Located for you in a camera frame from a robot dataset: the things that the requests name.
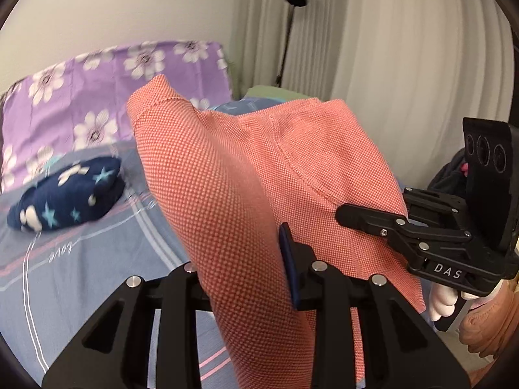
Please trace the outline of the right forearm coral sleeve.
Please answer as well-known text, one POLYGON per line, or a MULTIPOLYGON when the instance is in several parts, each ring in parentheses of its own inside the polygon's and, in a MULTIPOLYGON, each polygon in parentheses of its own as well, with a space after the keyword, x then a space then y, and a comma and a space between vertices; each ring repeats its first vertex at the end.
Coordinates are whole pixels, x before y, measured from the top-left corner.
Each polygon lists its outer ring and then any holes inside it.
POLYGON ((487 366, 469 372, 472 386, 490 371, 517 330, 518 278, 505 281, 492 300, 473 308, 460 324, 459 340, 468 352, 493 357, 487 366))

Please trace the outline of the white gloved right hand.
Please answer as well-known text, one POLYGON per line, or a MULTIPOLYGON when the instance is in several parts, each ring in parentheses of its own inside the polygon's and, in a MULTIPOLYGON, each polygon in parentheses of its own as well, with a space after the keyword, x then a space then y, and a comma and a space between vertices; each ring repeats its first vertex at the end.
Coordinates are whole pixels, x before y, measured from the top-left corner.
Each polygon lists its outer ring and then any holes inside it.
POLYGON ((428 296, 429 318, 435 322, 443 317, 450 317, 455 312, 455 305, 459 298, 465 301, 472 301, 470 309, 484 306, 484 304, 492 301, 497 296, 503 283, 504 281, 501 280, 486 297, 478 297, 473 294, 468 294, 467 292, 462 292, 461 295, 458 295, 457 290, 453 288, 432 283, 432 288, 428 296))

